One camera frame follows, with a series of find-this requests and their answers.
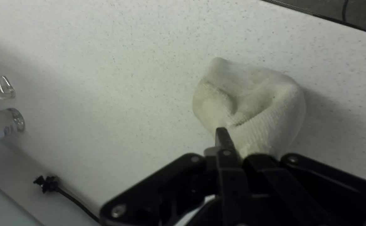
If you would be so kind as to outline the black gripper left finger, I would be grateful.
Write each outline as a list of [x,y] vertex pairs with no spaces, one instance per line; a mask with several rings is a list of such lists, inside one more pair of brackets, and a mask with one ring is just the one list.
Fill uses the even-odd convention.
[[102,226],[173,226],[202,206],[190,225],[251,222],[249,182],[228,131],[216,129],[205,154],[186,153],[139,181],[101,208]]

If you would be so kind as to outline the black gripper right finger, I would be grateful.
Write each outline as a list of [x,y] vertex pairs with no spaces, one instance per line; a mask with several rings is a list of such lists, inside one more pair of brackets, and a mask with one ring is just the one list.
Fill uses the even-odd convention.
[[296,153],[252,154],[243,164],[281,226],[366,226],[366,179]]

